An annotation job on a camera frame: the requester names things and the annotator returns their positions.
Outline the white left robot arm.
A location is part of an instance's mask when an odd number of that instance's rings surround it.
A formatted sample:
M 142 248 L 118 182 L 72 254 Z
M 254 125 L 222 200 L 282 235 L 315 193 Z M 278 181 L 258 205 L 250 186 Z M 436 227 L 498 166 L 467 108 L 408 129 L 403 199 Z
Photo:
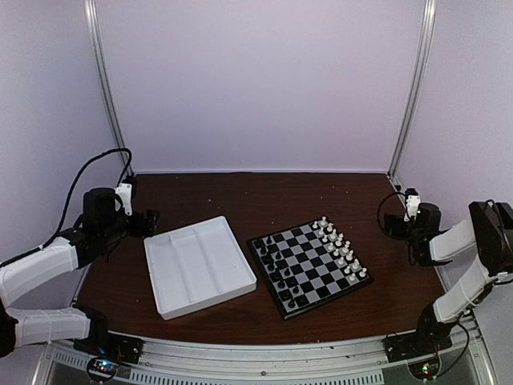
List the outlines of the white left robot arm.
M 60 229 L 45 244 L 1 264 L 1 355 L 27 345 L 73 339 L 107 356 L 115 349 L 107 317 L 89 306 L 48 304 L 24 309 L 22 298 L 64 275 L 110 257 L 127 237 L 156 234 L 159 212 L 137 213 L 131 186 L 93 188 L 83 196 L 83 211 L 68 229 Z

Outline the black knight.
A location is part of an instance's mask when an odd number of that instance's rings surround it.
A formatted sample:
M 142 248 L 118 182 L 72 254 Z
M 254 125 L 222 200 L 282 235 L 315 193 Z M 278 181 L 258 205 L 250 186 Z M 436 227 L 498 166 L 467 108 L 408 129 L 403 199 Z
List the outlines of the black knight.
M 290 299 L 291 293 L 288 290 L 283 290 L 279 293 L 281 301 L 285 302 Z

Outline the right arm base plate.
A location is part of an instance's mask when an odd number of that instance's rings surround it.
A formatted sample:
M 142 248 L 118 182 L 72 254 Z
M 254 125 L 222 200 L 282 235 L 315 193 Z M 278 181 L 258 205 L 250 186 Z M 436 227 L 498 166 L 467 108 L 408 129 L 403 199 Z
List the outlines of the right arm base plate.
M 382 343 L 390 363 L 415 359 L 423 355 L 436 355 L 440 350 L 452 347 L 450 337 L 430 340 L 427 337 L 418 337 L 415 332 L 386 336 Z

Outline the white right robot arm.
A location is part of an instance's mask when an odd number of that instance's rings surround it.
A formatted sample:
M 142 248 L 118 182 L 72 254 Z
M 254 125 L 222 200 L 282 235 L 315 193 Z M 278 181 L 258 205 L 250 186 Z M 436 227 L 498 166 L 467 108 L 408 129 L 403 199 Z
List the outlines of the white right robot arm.
M 493 287 L 512 282 L 510 204 L 492 199 L 473 201 L 458 224 L 442 229 L 441 220 L 441 209 L 417 195 L 406 196 L 402 214 L 377 211 L 380 230 L 386 237 L 406 243 L 410 263 L 443 267 L 458 257 L 468 260 L 458 280 L 419 316 L 410 345 L 422 355 L 446 338 Z

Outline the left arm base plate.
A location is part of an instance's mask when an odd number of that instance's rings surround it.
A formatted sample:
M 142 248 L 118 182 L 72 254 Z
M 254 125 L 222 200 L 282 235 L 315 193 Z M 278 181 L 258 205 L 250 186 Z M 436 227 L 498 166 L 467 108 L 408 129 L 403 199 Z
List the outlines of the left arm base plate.
M 143 350 L 143 340 L 121 334 L 109 333 L 107 341 L 100 345 L 90 339 L 74 339 L 73 347 L 77 351 L 109 359 L 115 363 L 138 364 Z

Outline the black king piece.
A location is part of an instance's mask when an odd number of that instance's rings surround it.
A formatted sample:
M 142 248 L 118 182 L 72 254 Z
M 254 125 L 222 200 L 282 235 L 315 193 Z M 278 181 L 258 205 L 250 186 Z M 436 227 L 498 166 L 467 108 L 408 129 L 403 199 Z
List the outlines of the black king piece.
M 272 273 L 271 273 L 271 277 L 272 277 L 272 280 L 273 280 L 274 282 L 278 282 L 278 281 L 280 281 L 280 280 L 281 280 L 280 271 L 279 271 L 279 270 L 277 270 L 277 271 L 272 272 Z

